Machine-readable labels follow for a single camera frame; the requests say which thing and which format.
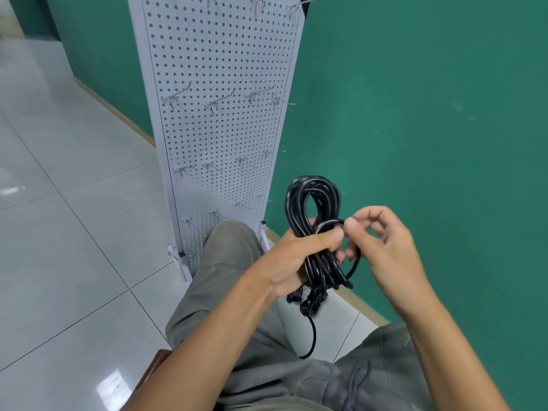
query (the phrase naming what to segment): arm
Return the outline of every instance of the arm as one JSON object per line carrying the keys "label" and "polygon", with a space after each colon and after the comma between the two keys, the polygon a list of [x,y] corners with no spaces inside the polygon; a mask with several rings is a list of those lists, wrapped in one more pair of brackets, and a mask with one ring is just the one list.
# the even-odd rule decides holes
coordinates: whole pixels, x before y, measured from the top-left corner
{"label": "arm", "polygon": [[306,238],[288,232],[126,403],[123,411],[210,411],[264,313],[302,283],[307,255],[335,250],[340,228]]}
{"label": "arm", "polygon": [[[372,230],[380,238],[366,232]],[[413,237],[387,207],[364,207],[345,222],[396,312],[405,320],[439,411],[510,411],[472,347],[426,278]]]}

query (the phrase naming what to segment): coiled black cable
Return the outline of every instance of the coiled black cable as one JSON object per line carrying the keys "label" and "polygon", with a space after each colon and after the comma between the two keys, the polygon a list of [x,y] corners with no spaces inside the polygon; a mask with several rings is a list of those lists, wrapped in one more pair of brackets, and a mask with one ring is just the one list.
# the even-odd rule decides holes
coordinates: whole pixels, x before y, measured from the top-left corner
{"label": "coiled black cable", "polygon": [[[318,216],[311,225],[306,215],[306,202],[312,197],[316,203]],[[340,192],[337,186],[321,176],[302,176],[295,179],[285,195],[285,216],[293,233],[298,238],[322,233],[333,229],[335,225],[343,225],[344,221],[339,219],[341,206]],[[312,254],[305,259],[306,283],[310,287],[310,294],[305,301],[303,298],[303,286],[287,296],[288,303],[300,303],[301,313],[308,317],[312,325],[313,339],[310,351],[301,356],[301,359],[308,358],[316,347],[316,326],[312,320],[327,298],[327,290],[337,290],[340,285],[352,289],[350,277],[358,268],[360,262],[360,250],[352,269],[344,275],[335,255],[328,249]]]}

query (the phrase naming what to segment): perforated metal board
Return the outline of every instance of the perforated metal board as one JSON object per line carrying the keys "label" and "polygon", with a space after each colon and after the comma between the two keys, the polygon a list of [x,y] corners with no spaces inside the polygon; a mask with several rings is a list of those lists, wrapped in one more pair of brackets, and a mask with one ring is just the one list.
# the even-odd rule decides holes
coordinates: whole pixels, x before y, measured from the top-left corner
{"label": "perforated metal board", "polygon": [[304,14],[287,9],[299,0],[259,1],[258,14],[256,0],[128,2],[177,250],[194,271],[217,222],[259,233]]}

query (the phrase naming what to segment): pants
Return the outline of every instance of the pants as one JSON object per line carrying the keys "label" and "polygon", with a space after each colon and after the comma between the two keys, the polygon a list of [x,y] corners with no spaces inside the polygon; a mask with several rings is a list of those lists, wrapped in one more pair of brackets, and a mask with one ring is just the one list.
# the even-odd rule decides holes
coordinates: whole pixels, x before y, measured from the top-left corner
{"label": "pants", "polygon": [[[205,243],[200,268],[166,327],[173,349],[190,336],[240,275],[263,254],[255,233],[244,223],[227,220],[216,225]],[[359,382],[367,370],[368,376],[359,388],[349,388],[349,380]],[[434,410],[404,324],[376,329],[335,363],[299,359],[285,333],[278,304],[274,303],[232,370],[217,403],[238,406],[282,396],[298,396],[335,411]]]}

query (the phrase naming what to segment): person's right hand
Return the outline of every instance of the person's right hand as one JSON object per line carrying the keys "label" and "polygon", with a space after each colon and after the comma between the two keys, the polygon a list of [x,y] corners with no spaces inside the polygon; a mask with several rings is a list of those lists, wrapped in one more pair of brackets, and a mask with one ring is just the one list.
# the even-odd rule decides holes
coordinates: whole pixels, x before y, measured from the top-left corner
{"label": "person's right hand", "polygon": [[[346,256],[353,261],[356,246],[361,249],[380,289],[400,316],[414,313],[434,294],[411,232],[389,208],[364,207],[344,225],[345,234],[352,240]],[[368,229],[381,238],[367,233]]]}

